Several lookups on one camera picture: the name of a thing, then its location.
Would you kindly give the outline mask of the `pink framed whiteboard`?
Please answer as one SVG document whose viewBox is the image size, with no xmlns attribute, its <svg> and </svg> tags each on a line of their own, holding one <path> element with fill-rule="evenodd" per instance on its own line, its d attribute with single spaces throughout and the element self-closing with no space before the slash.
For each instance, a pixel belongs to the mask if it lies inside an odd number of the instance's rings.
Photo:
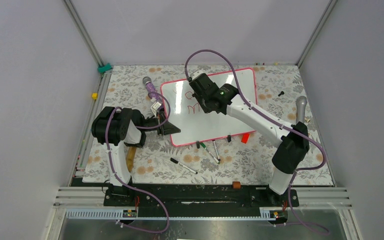
<svg viewBox="0 0 384 240">
<path fill-rule="evenodd" d="M 251 102 L 257 104 L 257 83 L 252 68 L 235 70 L 242 93 Z M 208 74 L 209 78 L 221 87 L 223 84 L 236 82 L 232 71 Z M 254 132 L 245 123 L 222 113 L 204 113 L 197 100 L 193 97 L 193 89 L 186 79 L 164 82 L 160 85 L 161 94 L 170 105 L 169 123 L 180 129 L 179 133 L 170 135 L 171 143 L 175 147 L 193 145 L 196 142 L 211 141 Z"/>
</svg>

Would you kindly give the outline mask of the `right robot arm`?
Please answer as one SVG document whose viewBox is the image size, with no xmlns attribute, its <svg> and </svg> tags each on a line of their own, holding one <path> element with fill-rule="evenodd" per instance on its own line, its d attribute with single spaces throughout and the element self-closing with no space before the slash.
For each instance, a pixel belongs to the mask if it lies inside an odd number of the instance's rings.
<svg viewBox="0 0 384 240">
<path fill-rule="evenodd" d="M 210 77 L 201 73 L 187 81 L 192 96 L 207 114 L 215 112 L 235 118 L 260 133 L 276 148 L 272 157 L 275 169 L 268 184 L 267 201 L 273 206 L 287 199 L 287 188 L 299 163 L 307 155 L 310 146 L 307 126 L 283 121 L 252 103 L 241 92 L 238 84 L 218 86 Z"/>
</svg>

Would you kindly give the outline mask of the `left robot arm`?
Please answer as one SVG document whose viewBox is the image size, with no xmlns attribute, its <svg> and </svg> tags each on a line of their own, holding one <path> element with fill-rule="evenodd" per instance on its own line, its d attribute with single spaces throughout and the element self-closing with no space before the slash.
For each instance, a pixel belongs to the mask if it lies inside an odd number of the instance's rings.
<svg viewBox="0 0 384 240">
<path fill-rule="evenodd" d="M 92 136 L 108 155 L 109 183 L 122 187 L 131 181 L 126 162 L 125 147 L 142 148 L 146 143 L 146 132 L 172 135 L 181 129 L 170 123 L 162 110 L 156 116 L 144 117 L 137 109 L 104 107 L 91 125 Z"/>
</svg>

